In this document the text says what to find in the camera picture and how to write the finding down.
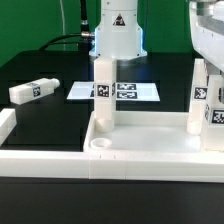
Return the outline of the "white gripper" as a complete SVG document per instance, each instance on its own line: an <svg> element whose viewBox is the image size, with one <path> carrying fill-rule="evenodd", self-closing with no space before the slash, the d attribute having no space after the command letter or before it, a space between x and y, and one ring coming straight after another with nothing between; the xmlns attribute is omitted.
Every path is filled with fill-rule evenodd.
<svg viewBox="0 0 224 224"><path fill-rule="evenodd" d="M192 45L224 72L224 0L188 0Z"/></svg>

